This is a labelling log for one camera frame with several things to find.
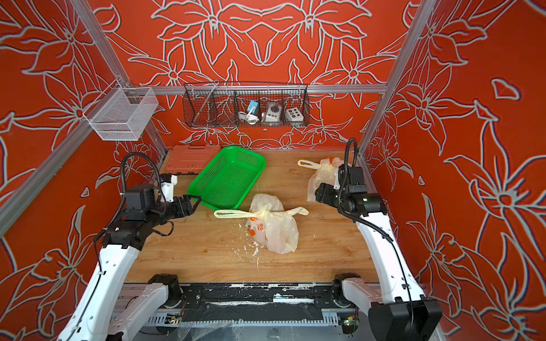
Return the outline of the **white orange-print plastic bag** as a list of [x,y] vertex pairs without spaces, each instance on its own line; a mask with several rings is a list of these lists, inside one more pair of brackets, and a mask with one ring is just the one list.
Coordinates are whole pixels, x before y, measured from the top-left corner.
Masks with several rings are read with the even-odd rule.
[[248,212],[242,210],[216,210],[219,219],[243,219],[245,228],[254,240],[277,254],[296,251],[299,244],[299,230],[294,216],[307,216],[308,210],[296,207],[285,210],[277,196],[258,193],[253,197]]

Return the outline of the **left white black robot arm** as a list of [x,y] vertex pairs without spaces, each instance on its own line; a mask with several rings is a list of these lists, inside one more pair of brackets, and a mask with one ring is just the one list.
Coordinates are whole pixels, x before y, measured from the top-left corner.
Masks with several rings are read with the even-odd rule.
[[[155,183],[127,187],[126,164],[142,158],[154,169]],[[60,340],[132,340],[160,307],[185,308],[187,299],[173,274],[157,274],[144,291],[113,319],[112,313],[125,279],[146,239],[160,226],[196,212],[199,196],[173,195],[174,179],[166,180],[144,153],[130,152],[120,163],[122,199],[109,222],[93,240],[98,263],[77,308],[60,333]]]

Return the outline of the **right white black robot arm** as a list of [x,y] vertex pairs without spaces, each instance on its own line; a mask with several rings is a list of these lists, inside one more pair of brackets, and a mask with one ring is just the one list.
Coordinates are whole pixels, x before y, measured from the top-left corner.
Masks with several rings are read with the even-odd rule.
[[357,157],[357,141],[349,139],[335,183],[321,183],[315,200],[355,223],[371,254],[380,289],[371,288],[356,274],[339,274],[333,281],[334,297],[367,316],[376,340],[430,340],[443,316],[439,301],[428,298],[413,277],[395,240],[386,204],[368,190]]

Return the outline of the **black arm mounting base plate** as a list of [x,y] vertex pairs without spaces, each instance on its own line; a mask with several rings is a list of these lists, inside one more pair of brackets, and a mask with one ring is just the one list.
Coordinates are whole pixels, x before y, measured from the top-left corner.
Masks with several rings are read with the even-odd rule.
[[146,324],[338,325],[358,312],[334,297],[330,283],[193,283],[182,284],[181,290],[179,305],[162,306]]

